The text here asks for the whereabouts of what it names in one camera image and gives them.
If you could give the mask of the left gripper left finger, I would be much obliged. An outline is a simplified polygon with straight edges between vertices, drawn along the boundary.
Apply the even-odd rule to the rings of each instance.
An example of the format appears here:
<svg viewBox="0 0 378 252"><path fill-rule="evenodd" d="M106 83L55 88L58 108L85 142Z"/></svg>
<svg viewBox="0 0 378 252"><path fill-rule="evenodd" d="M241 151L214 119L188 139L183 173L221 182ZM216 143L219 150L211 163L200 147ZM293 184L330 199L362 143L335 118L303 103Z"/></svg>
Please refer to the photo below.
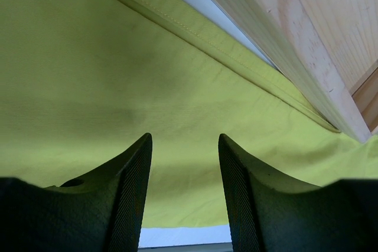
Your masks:
<svg viewBox="0 0 378 252"><path fill-rule="evenodd" d="M1 179L2 251L136 251L152 136L60 186Z"/></svg>

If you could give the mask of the yellow-green trousers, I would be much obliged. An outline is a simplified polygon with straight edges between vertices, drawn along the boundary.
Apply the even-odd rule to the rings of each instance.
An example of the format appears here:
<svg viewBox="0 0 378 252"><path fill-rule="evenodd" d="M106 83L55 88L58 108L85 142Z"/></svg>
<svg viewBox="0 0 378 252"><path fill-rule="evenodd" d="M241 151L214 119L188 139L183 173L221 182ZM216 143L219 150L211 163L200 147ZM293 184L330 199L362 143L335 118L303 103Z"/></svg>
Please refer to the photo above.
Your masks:
<svg viewBox="0 0 378 252"><path fill-rule="evenodd" d="M62 184L144 133L144 227L227 223L218 138L298 179L377 177L281 73L182 0L1 0L1 175Z"/></svg>

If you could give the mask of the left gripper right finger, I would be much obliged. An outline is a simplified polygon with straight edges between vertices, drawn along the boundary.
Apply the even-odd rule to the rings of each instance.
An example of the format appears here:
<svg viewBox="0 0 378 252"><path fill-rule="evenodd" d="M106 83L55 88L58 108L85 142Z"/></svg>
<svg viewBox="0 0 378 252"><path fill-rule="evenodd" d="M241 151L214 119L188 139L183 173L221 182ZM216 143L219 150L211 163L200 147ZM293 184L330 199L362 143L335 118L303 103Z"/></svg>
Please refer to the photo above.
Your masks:
<svg viewBox="0 0 378 252"><path fill-rule="evenodd" d="M377 181L293 178L227 135L219 163L234 251L376 251Z"/></svg>

